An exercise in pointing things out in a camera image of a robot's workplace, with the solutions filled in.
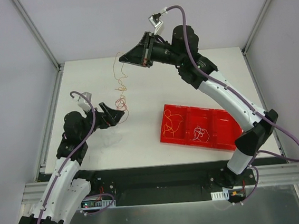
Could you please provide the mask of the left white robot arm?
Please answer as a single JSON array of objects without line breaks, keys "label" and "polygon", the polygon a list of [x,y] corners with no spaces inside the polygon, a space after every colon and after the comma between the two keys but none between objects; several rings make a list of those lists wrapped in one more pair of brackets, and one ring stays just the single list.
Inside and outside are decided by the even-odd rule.
[{"label": "left white robot arm", "polygon": [[65,115],[54,171],[32,214],[22,216],[18,224],[70,224],[83,199],[99,192],[94,172],[80,169],[88,149],[86,140],[97,129],[116,126],[125,114],[102,102],[99,107],[100,112],[84,105],[83,114]]}]

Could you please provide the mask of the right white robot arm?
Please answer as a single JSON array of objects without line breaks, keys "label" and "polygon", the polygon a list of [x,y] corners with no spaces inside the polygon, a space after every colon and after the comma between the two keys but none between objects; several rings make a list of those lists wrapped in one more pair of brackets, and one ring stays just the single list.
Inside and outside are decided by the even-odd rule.
[{"label": "right white robot arm", "polygon": [[229,91],[228,81],[217,66],[198,52],[198,43],[199,37],[191,26],[176,26],[171,42],[145,32],[140,42],[121,55],[119,61],[140,67],[151,67],[154,62],[173,65],[181,79],[210,96],[235,119],[243,132],[235,140],[231,159],[215,178],[216,185],[233,188],[243,180],[252,158],[273,133],[271,124],[276,123],[278,114],[273,109],[265,111],[249,100],[241,100]]}]

